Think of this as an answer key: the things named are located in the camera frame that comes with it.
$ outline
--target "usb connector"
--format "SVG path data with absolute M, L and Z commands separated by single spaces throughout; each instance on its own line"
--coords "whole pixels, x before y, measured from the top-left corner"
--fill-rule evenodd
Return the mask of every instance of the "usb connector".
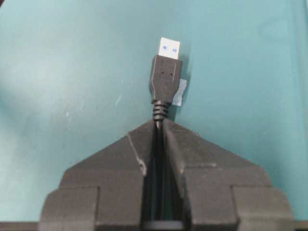
M 179 51 L 180 42 L 161 38 L 159 55 L 153 60 L 150 91 L 154 104 L 153 119 L 157 128 L 167 117 L 168 108 L 179 89 L 182 69 L 182 61 L 178 60 Z
M 179 59 L 179 52 L 180 42 L 167 38 L 160 39 L 158 55 L 172 59 Z

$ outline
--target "blue-green table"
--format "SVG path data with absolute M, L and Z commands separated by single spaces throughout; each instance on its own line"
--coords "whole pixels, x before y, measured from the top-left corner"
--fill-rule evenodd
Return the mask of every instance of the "blue-green table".
M 151 61 L 181 41 L 175 121 L 264 167 L 308 219 L 304 0 L 6 0 L 0 220 L 38 220 L 65 169 L 151 118 Z

